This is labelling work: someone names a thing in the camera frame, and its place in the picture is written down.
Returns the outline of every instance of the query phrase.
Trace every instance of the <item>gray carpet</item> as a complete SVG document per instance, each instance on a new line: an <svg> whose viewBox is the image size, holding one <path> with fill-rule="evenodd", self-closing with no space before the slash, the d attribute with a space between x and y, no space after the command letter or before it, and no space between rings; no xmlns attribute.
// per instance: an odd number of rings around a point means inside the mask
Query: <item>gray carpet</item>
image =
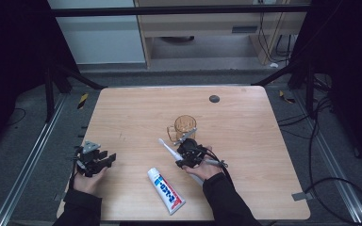
<svg viewBox="0 0 362 226"><path fill-rule="evenodd" d="M261 73L256 77L246 76L246 72L222 71L222 72L195 72L195 73L114 73L114 74L87 74L94 81L111 87L118 86L165 86L165 85L214 85L214 84L249 84L264 77ZM71 80L74 88L67 96L65 106L59 116L58 123L53 130L40 160L25 191L19 200L12 217L13 225L43 225L56 219L58 201L54 201L56 194L61 194L67 184L71 170L70 157L74 153L74 146L80 145L82 135L87 126L99 95L98 90L93 90L85 85ZM294 98L294 94L284 89L285 84L275 83L269 86L268 92L271 106L278 120L302 114L298 104L290 104L279 97L279 89L283 89L288 97ZM80 97L87 92L89 98L83 109L76 109ZM317 99L323 96L317 92ZM20 173L34 142L39 136L45 120L45 102L43 86L32 89L22 94L16 107L25 111L25 117L8 126L0 136L0 207L8 195L11 186ZM10 122L19 120L24 112L15 110ZM362 158L355 158L353 147L342 129L339 121L330 108L320 113L321 132L324 133L328 145L342 166L349 179L362 188ZM308 179L308 139L311 129L307 121L281 127L284 140L287 144L293 166L296 169L302 188L309 186ZM313 145L313 174L315 180L330 176L318 151L318 144ZM321 199L329 207L345 218L350 214L343 200L338 195L335 183L325 183L317 189ZM346 225L327 211L316 200L308 201L311 217L303 222L268 222L264 225Z"/></svg>
<svg viewBox="0 0 362 226"><path fill-rule="evenodd" d="M286 44L280 46L285 50ZM83 71L91 80L106 86L192 86L192 85L247 85L275 72L269 65L259 65L255 51L247 37L195 37L192 42L169 43L157 39L149 70L117 70L116 73ZM56 219L59 202L54 201L67 184L70 158L74 146L80 145L89 124L99 91L70 79L73 90L66 95L63 110L55 129L47 141L37 166L14 209L8 225L51 225ZM296 92L287 89L288 76L282 76L266 87L271 106L280 121L303 114L298 104L290 104L279 97L279 89L295 98ZM77 109L83 93L89 98L83 109ZM62 95L55 90L56 101ZM316 92L316 99L324 94ZM0 207L20 174L34 143L40 135L46 117L44 87L40 86L18 97L16 109L8 126L0 135ZM354 157L352 144L347 139L337 116L324 109L319 116L321 132L327 145L347 175L362 188L362 158ZM311 128L307 121L281 127L284 140L296 169L302 188L309 186L308 137ZM313 176L315 180L330 176L319 144L313 144ZM330 209L350 218L344 201L334 182L317 188L321 199ZM322 208L317 200L308 201L311 217L305 221L263 221L263 225L346 225Z"/></svg>

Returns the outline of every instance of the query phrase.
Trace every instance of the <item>table top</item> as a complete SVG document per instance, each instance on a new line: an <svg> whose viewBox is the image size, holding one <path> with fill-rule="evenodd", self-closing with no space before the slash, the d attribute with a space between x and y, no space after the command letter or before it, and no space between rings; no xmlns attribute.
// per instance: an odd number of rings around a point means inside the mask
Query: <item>table top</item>
<svg viewBox="0 0 362 226"><path fill-rule="evenodd" d="M211 103L217 95L220 101ZM266 90L248 86L110 88L100 93L85 140L117 153L98 196L102 220L212 220L202 188L157 140L182 115L197 122L196 141L228 164L235 188L257 219L307 219L306 201ZM147 171L157 168L186 204L172 216ZM63 212L62 202L58 216Z"/></svg>

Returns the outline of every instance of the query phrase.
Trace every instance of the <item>white object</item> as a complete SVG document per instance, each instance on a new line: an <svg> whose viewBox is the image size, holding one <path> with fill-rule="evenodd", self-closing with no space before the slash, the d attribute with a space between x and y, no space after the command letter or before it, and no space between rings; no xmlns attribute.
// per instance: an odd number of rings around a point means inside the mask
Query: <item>white object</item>
<svg viewBox="0 0 362 226"><path fill-rule="evenodd" d="M270 65L270 67L272 67L272 68L278 68L278 64L272 63L272 64Z"/></svg>
<svg viewBox="0 0 362 226"><path fill-rule="evenodd" d="M181 155L179 155L178 153L176 153L171 147L169 147L169 145L167 145L163 139L159 138L158 139L158 143L159 144L162 144L166 149L167 151L169 151L169 153L172 154L172 156L174 157L175 161L178 161L178 160L183 160L183 158L181 157ZM193 175L193 174L190 174L190 177L193 178L193 180L195 180L199 186L202 186L204 184L204 182L202 181L201 178L199 178L198 176L196 175Z"/></svg>
<svg viewBox="0 0 362 226"><path fill-rule="evenodd" d="M186 201L175 192L156 168L149 169L148 176L161 200L166 204L170 215L175 213L175 211L185 204Z"/></svg>

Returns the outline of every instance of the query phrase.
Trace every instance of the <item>glass mug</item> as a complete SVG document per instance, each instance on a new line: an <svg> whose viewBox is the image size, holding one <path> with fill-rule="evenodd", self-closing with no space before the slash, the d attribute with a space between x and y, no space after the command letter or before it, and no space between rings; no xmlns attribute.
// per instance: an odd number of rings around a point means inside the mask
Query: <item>glass mug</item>
<svg viewBox="0 0 362 226"><path fill-rule="evenodd" d="M192 116L183 115L175 120L174 125L167 127L167 134L172 142L176 142L195 127L196 120ZM195 133L192 133L189 138L195 139Z"/></svg>

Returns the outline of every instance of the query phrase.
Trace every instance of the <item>black sleeve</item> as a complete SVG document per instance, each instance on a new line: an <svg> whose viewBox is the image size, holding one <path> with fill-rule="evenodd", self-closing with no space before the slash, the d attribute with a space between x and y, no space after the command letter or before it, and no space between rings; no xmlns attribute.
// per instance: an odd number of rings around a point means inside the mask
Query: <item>black sleeve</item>
<svg viewBox="0 0 362 226"><path fill-rule="evenodd" d="M64 211L53 226L99 226L102 199L69 189L64 201Z"/></svg>
<svg viewBox="0 0 362 226"><path fill-rule="evenodd" d="M222 172L205 180L203 188L217 226L261 225Z"/></svg>

